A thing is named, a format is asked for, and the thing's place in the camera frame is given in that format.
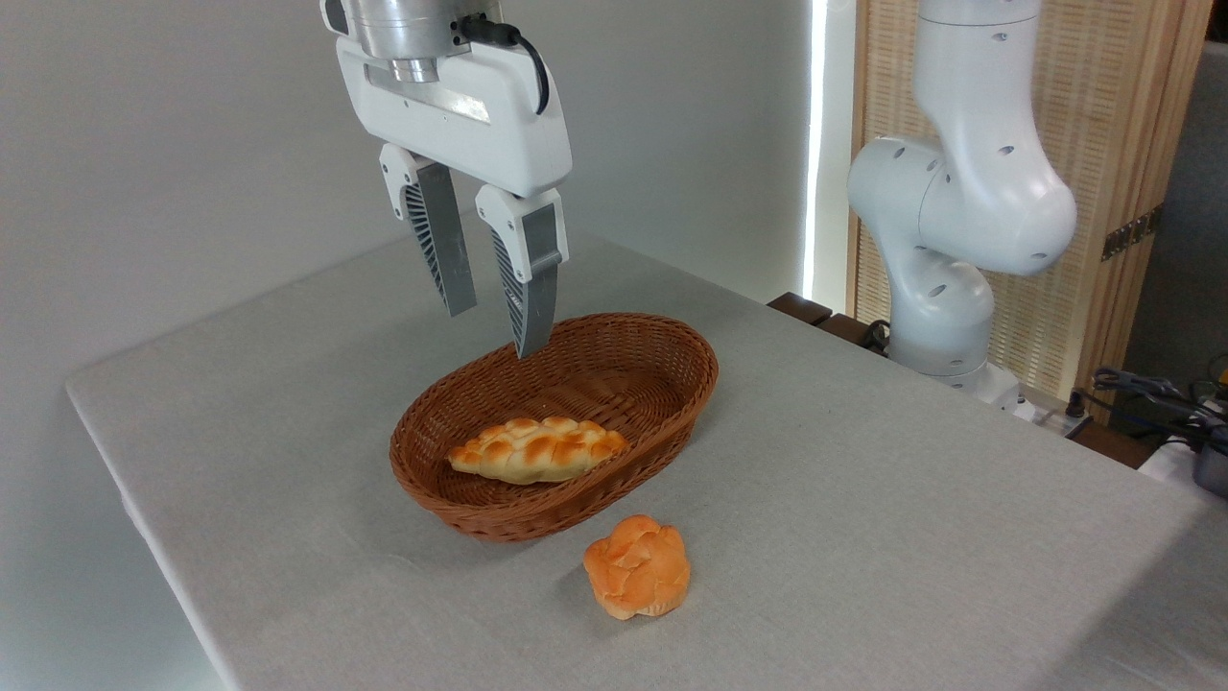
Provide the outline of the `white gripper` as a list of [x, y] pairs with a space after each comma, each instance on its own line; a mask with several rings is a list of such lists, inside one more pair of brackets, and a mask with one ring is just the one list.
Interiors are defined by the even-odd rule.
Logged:
[[476, 306], [451, 167], [488, 183], [476, 210], [491, 228], [517, 357], [544, 349], [558, 266], [569, 259], [561, 198], [550, 188], [570, 174], [572, 155], [558, 96], [535, 113], [530, 54], [478, 44], [441, 59], [437, 82], [403, 83], [345, 36], [335, 52], [357, 118], [387, 141], [379, 164], [391, 207], [411, 225], [448, 314]]

